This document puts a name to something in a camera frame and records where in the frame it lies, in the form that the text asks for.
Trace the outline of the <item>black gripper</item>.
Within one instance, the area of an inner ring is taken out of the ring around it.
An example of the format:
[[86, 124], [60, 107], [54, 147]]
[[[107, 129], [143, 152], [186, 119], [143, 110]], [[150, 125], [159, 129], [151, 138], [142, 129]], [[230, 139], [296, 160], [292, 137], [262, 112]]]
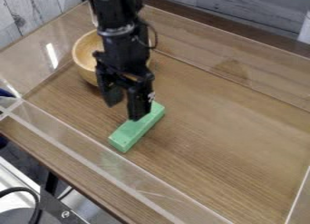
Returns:
[[95, 50], [96, 84], [106, 104], [112, 107], [127, 91], [129, 119], [139, 121], [151, 111], [155, 79], [147, 62], [155, 48], [149, 42], [149, 25], [130, 23], [114, 28], [96, 27], [103, 50]]

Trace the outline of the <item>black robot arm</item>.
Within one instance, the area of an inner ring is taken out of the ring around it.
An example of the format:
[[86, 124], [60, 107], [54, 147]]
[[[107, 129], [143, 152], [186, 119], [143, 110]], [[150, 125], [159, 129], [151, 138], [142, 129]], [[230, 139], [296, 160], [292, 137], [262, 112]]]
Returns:
[[158, 46], [154, 27], [139, 17], [143, 0], [88, 0], [103, 49], [94, 51], [96, 83], [106, 104], [127, 101], [129, 119], [139, 121], [151, 111], [155, 75], [150, 51]]

